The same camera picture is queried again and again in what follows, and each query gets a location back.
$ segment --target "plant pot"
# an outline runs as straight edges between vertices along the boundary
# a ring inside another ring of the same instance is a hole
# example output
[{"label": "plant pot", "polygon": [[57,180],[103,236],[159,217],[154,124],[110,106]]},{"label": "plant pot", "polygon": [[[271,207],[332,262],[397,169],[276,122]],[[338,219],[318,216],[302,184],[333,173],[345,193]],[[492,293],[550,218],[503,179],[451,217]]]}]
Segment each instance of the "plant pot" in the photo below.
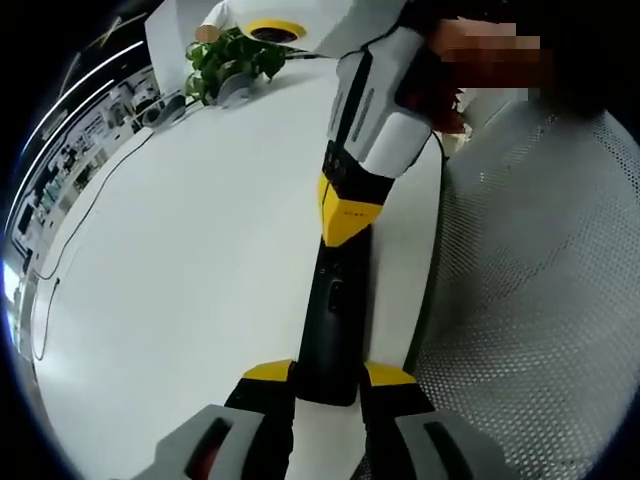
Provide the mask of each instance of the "plant pot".
[{"label": "plant pot", "polygon": [[227,78],[220,90],[216,103],[222,108],[238,107],[251,97],[251,87],[255,77],[246,73],[237,73]]}]

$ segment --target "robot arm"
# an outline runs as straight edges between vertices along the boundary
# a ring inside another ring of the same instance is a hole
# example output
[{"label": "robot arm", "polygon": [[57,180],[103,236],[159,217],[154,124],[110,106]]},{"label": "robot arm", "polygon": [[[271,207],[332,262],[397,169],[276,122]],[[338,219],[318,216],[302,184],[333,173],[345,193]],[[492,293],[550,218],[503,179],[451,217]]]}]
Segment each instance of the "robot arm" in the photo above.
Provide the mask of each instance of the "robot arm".
[{"label": "robot arm", "polygon": [[[133,480],[284,479],[293,450],[296,363],[249,370],[224,407],[209,405],[160,440]],[[449,411],[434,411],[415,379],[367,362],[362,420],[374,478],[513,480],[500,446]]]},{"label": "robot arm", "polygon": [[400,92],[424,46],[407,0],[227,0],[250,38],[338,58],[340,86],[318,184],[322,234],[339,247],[373,223],[431,135]]},{"label": "robot arm", "polygon": [[213,43],[220,38],[222,30],[235,27],[235,21],[228,0],[216,3],[196,30],[196,40],[201,43]]}]

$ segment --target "potted plant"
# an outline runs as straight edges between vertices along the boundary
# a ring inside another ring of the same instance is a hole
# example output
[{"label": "potted plant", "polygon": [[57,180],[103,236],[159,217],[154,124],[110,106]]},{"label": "potted plant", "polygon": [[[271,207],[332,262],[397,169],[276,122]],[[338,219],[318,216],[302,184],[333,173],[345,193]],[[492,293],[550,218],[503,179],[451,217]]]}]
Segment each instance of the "potted plant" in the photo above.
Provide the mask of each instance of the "potted plant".
[{"label": "potted plant", "polygon": [[215,43],[194,42],[186,53],[194,70],[186,93],[204,105],[220,103],[220,96],[248,88],[262,74],[271,81],[289,52],[287,47],[252,40],[239,28],[224,31]]}]

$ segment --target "white robot arm casing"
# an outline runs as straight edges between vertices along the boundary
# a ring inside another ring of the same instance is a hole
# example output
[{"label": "white robot arm casing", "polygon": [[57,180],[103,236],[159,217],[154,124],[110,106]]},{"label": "white robot arm casing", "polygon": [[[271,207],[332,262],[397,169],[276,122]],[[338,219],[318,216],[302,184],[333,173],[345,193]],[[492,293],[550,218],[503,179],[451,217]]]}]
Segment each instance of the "white robot arm casing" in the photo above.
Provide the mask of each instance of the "white robot arm casing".
[{"label": "white robot arm casing", "polygon": [[254,37],[260,28],[292,26],[288,47],[341,58],[386,34],[407,0],[227,0],[235,23]]},{"label": "white robot arm casing", "polygon": [[222,0],[222,2],[217,3],[204,19],[202,25],[211,25],[220,30],[235,27],[234,15],[229,6],[230,3],[229,0]]},{"label": "white robot arm casing", "polygon": [[[344,148],[369,173],[400,177],[417,158],[431,135],[425,119],[398,106],[395,93],[407,74],[424,39],[406,28],[372,43],[371,68],[364,95]],[[336,140],[345,99],[353,84],[363,54],[353,54],[338,64],[340,86],[334,100],[328,137]]]}]

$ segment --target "human hand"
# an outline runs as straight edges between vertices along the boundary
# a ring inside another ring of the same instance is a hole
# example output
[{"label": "human hand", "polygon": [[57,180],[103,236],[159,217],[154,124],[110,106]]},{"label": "human hand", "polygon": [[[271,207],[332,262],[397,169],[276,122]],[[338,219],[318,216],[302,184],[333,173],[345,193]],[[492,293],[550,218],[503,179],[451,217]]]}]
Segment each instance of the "human hand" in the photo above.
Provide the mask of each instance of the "human hand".
[{"label": "human hand", "polygon": [[220,29],[213,25],[200,25],[196,30],[196,40],[200,43],[214,43],[220,38]]},{"label": "human hand", "polygon": [[532,88],[552,81],[551,55],[541,48],[540,37],[518,36],[513,23],[441,20],[427,45],[447,66],[447,75],[416,92],[412,101],[443,133],[465,131],[455,108],[461,88]]}]

